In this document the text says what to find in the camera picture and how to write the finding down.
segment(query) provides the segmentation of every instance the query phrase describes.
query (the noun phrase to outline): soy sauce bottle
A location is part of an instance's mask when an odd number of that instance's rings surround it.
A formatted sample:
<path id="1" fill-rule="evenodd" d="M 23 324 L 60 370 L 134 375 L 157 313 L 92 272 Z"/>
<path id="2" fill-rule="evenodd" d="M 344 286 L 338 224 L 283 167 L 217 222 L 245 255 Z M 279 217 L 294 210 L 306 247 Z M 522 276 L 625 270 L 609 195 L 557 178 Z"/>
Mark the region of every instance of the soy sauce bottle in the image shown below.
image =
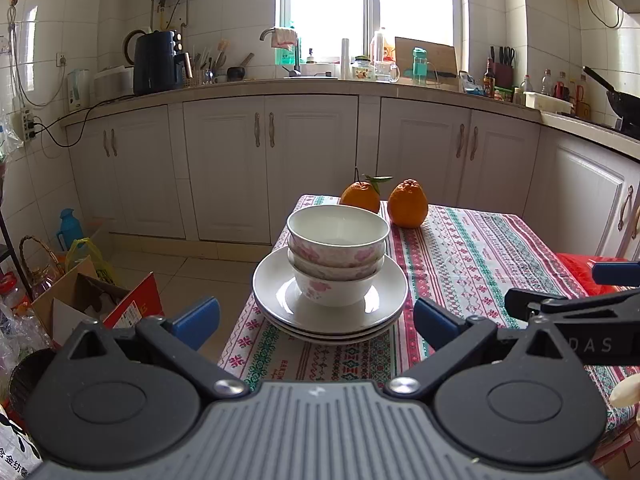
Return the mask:
<path id="1" fill-rule="evenodd" d="M 482 80 L 482 89 L 484 90 L 484 96 L 489 99 L 494 98 L 495 91 L 495 74 L 493 63 L 491 62 L 491 58 L 488 57 L 486 60 L 486 73 L 484 74 L 484 79 Z"/>

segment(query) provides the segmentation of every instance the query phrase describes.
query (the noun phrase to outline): cabinet handle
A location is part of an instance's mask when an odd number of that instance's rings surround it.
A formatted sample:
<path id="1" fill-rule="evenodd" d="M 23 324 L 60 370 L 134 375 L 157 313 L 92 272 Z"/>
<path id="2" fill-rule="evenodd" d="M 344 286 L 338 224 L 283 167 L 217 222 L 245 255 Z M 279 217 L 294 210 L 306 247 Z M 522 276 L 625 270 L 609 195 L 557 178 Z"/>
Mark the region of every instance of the cabinet handle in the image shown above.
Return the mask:
<path id="1" fill-rule="evenodd" d="M 462 153 L 462 145 L 465 142 L 465 125 L 460 124 L 460 140 L 458 141 L 458 150 L 456 151 L 456 158 L 460 158 Z"/>
<path id="2" fill-rule="evenodd" d="M 260 114 L 258 112 L 255 113 L 254 135 L 255 135 L 255 147 L 260 148 Z"/>
<path id="3" fill-rule="evenodd" d="M 618 231 L 622 231 L 622 226 L 625 224 L 623 218 L 625 217 L 625 209 L 626 203 L 631 200 L 631 197 L 634 195 L 634 187 L 629 186 L 629 191 L 626 192 L 625 203 L 622 205 L 622 209 L 620 210 L 620 220 L 618 221 Z"/>
<path id="4" fill-rule="evenodd" d="M 111 129 L 111 149 L 113 150 L 113 155 L 118 156 L 118 150 L 116 150 L 116 132 Z"/>
<path id="5" fill-rule="evenodd" d="M 269 139 L 273 148 L 276 145 L 276 127 L 273 125 L 273 112 L 269 112 Z"/>
<path id="6" fill-rule="evenodd" d="M 638 236 L 638 221 L 640 220 L 640 205 L 636 208 L 636 218 L 634 223 L 634 230 L 631 233 L 631 239 L 635 240 Z"/>
<path id="7" fill-rule="evenodd" d="M 474 128 L 474 146 L 471 149 L 471 156 L 469 160 L 474 160 L 476 158 L 476 150 L 478 149 L 478 127 Z"/>
<path id="8" fill-rule="evenodd" d="M 111 153 L 109 153 L 109 149 L 107 148 L 107 130 L 102 131 L 102 146 L 107 156 L 111 156 Z"/>

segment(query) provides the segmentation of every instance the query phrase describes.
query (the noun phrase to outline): patterned tablecloth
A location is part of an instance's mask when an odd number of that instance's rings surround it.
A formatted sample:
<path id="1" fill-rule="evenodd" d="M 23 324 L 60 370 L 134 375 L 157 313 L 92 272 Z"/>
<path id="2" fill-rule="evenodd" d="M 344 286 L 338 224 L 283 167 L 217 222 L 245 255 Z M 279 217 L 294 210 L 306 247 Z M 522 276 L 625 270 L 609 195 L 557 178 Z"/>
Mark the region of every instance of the patterned tablecloth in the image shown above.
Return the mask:
<path id="1" fill-rule="evenodd" d="M 305 195 L 296 209 L 337 201 L 336 197 Z M 388 220 L 386 203 L 380 215 Z M 275 249 L 286 245 L 288 234 L 284 228 Z M 413 305 L 419 296 L 431 298 L 461 317 L 479 314 L 500 326 L 517 328 L 524 323 L 504 309 L 504 294 L 511 287 L 569 298 L 586 295 L 552 251 L 514 215 L 430 206 L 421 229 L 392 226 L 386 254 L 404 270 L 410 293 L 404 314 L 383 335 L 346 346 L 305 343 L 265 320 L 251 295 L 219 365 L 252 389 L 261 379 L 373 379 L 382 386 L 433 353 L 414 328 Z M 587 370 L 607 399 L 615 384 L 640 368 Z M 607 407 L 607 436 L 615 436 L 633 421 L 636 409 Z"/>

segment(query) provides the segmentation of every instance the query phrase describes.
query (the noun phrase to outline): white plate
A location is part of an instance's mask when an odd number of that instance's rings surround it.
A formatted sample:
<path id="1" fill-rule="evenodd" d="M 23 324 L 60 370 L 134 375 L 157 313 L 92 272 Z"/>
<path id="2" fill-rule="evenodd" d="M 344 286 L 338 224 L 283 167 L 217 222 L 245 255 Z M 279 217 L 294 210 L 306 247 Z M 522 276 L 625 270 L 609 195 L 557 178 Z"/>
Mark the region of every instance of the white plate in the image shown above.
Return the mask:
<path id="1" fill-rule="evenodd" d="M 378 325 L 374 328 L 370 328 L 368 330 L 364 330 L 362 332 L 359 332 L 357 334 L 349 334 L 349 335 L 334 335 L 334 336 L 328 336 L 328 335 L 320 335 L 320 334 L 311 334 L 308 332 L 302 332 L 301 330 L 297 330 L 291 326 L 285 325 L 283 322 L 278 321 L 277 319 L 275 319 L 271 314 L 269 314 L 266 311 L 262 311 L 262 314 L 264 315 L 264 317 L 271 323 L 274 324 L 275 326 L 277 326 L 278 328 L 281 328 L 284 330 L 284 332 L 287 332 L 288 334 L 291 335 L 295 335 L 300 336 L 301 338 L 307 338 L 307 339 L 314 339 L 317 341 L 334 341 L 336 343 L 340 343 L 340 344 L 345 344 L 345 342 L 349 342 L 355 338 L 360 339 L 360 338 L 364 338 L 364 337 L 375 337 L 378 335 L 378 333 L 380 331 L 383 332 L 383 330 L 385 328 L 388 328 L 389 326 L 393 325 L 393 323 L 395 323 L 400 316 L 402 316 L 402 310 L 400 310 L 398 312 L 398 314 L 396 316 L 394 316 L 393 318 L 389 319 L 388 321 L 385 321 L 382 325 Z"/>
<path id="2" fill-rule="evenodd" d="M 322 306 L 308 300 L 296 285 L 293 269 L 282 247 L 263 259 L 254 272 L 254 297 L 285 326 L 317 335 L 359 336 L 395 317 L 402 309 L 408 285 L 404 272 L 391 258 L 376 275 L 365 297 L 340 308 Z"/>
<path id="3" fill-rule="evenodd" d="M 316 339 L 313 338 L 310 335 L 303 335 L 299 332 L 294 332 L 292 329 L 287 328 L 286 326 L 284 326 L 281 323 L 278 323 L 275 319 L 273 319 L 272 317 L 269 317 L 267 314 L 265 314 L 265 318 L 270 322 L 273 323 L 278 330 L 282 330 L 285 334 L 290 335 L 292 337 L 295 337 L 296 339 L 300 339 L 302 341 L 306 341 L 307 343 L 313 343 L 316 345 L 328 345 L 328 346 L 338 346 L 338 345 L 353 345 L 356 343 L 362 343 L 363 341 L 368 341 L 369 339 L 373 339 L 383 333 L 385 333 L 387 330 L 389 330 L 391 328 L 391 326 L 393 325 L 393 323 L 395 323 L 398 318 L 396 317 L 395 319 L 390 319 L 387 322 L 383 323 L 381 328 L 378 328 L 376 330 L 374 330 L 373 332 L 368 333 L 367 335 L 357 335 L 357 336 L 352 336 L 351 339 Z"/>

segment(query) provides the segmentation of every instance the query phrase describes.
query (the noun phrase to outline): wok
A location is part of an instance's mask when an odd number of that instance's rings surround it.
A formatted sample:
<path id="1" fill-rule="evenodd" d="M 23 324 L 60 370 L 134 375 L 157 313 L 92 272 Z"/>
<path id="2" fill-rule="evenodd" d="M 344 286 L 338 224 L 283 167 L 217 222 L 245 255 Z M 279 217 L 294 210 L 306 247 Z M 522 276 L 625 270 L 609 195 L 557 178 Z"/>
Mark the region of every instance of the wok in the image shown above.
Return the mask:
<path id="1" fill-rule="evenodd" d="M 616 91 L 606 79 L 588 66 L 582 67 L 582 69 L 607 89 L 609 104 L 618 117 L 636 126 L 640 126 L 640 98 L 635 95 Z"/>

